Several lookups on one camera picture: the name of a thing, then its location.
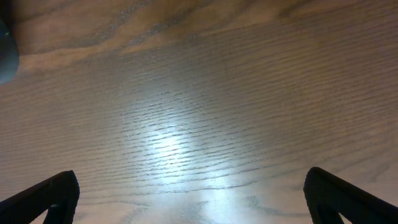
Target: black object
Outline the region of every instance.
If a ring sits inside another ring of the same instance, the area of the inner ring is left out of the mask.
[[[398,208],[313,167],[307,174],[304,194],[314,224],[343,224],[339,212],[351,223],[398,223]]]
[[[2,201],[0,223],[30,223],[48,209],[44,224],[71,224],[79,194],[75,173],[61,172]]]
[[[0,21],[0,85],[11,80],[17,72],[19,56],[15,40],[3,21]]]

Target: dark gray object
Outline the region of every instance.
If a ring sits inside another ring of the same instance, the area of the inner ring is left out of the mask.
[[[19,55],[15,40],[5,23],[0,21],[0,85],[15,76],[18,65]]]

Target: wood grain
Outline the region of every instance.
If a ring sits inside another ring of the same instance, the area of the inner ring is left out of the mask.
[[[398,205],[397,1],[14,4],[1,200],[73,169],[75,223],[310,223],[320,166]]]

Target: wooden table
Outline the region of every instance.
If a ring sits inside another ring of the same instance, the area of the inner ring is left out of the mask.
[[[1,200],[74,170],[74,223],[311,223],[320,166],[398,205],[397,1],[12,7]]]

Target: wooden surface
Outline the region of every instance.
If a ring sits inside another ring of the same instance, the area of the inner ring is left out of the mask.
[[[74,223],[311,223],[320,166],[398,205],[397,7],[16,0],[0,199],[74,170]]]

